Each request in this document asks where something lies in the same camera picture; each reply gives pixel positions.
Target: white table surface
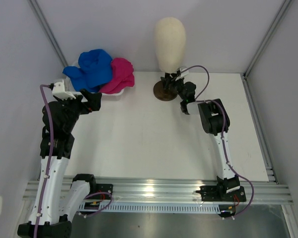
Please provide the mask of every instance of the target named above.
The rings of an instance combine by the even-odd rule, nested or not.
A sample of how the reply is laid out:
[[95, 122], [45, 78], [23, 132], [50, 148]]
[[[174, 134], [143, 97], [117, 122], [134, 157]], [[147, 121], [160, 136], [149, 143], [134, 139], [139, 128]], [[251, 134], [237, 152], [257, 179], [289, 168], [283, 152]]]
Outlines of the white table surface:
[[[99, 112], [80, 116], [66, 175], [153, 179], [216, 179], [216, 158], [199, 115], [185, 115], [180, 97], [162, 102], [153, 95], [161, 72], [135, 72], [136, 83], [119, 101], [102, 100]], [[186, 81], [207, 82], [205, 73]], [[211, 73], [199, 99], [220, 98], [230, 118], [229, 146], [235, 169], [252, 181], [268, 181], [239, 74]]]

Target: pink cloth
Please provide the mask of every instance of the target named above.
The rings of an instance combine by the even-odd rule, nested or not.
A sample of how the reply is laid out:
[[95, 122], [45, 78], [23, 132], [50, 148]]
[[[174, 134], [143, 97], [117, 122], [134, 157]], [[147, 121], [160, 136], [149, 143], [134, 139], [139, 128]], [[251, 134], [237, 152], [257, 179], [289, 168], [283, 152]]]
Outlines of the pink cloth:
[[111, 67], [113, 69], [113, 79], [102, 86], [99, 92], [107, 94], [119, 93], [123, 88], [135, 85], [134, 68], [128, 60], [114, 58], [111, 62]]

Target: mannequin stand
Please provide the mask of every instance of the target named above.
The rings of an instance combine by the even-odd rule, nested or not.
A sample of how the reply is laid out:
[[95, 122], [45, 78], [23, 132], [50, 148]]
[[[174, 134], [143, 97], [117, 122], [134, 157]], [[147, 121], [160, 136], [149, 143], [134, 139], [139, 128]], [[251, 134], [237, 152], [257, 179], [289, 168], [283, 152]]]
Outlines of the mannequin stand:
[[158, 98], [161, 101], [172, 101], [178, 96], [176, 90], [172, 90], [172, 89], [165, 90], [163, 88], [162, 81], [159, 81], [154, 85], [153, 94], [156, 98]]

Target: foam mannequin head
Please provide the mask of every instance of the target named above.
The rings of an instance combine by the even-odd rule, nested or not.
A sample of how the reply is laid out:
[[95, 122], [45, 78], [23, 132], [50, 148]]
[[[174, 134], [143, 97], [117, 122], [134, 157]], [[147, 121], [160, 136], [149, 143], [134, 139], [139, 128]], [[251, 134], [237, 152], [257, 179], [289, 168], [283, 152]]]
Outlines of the foam mannequin head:
[[155, 54], [162, 72], [174, 73], [182, 64], [186, 35], [181, 21], [166, 17], [154, 29]]

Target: blue cloth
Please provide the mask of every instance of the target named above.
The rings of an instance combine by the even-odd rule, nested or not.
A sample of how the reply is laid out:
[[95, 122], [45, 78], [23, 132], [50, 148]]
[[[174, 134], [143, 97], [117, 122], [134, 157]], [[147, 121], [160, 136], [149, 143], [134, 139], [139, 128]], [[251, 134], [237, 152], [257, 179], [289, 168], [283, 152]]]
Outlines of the blue cloth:
[[89, 92], [98, 92], [99, 85], [108, 83], [113, 78], [111, 61], [112, 58], [104, 50], [84, 52], [78, 58], [80, 68], [67, 66], [63, 74], [71, 79], [76, 91], [85, 88]]
[[97, 93], [99, 87], [89, 88], [86, 82], [85, 73], [76, 66], [67, 66], [63, 69], [63, 74], [71, 79], [75, 91], [79, 92], [81, 89], [86, 89], [88, 92]]

